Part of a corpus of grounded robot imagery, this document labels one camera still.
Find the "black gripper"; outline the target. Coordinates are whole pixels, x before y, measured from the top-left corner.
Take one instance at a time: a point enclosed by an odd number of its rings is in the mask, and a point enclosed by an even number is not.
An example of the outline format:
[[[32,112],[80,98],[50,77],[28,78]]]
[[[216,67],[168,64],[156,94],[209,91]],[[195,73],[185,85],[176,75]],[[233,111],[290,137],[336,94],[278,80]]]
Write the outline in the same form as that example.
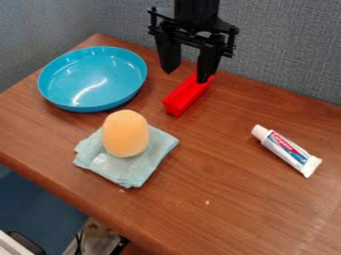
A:
[[[237,28],[217,17],[219,0],[172,0],[171,7],[152,6],[149,34],[155,36],[164,72],[180,64],[180,45],[199,49],[196,82],[215,74],[220,56],[231,58]]]

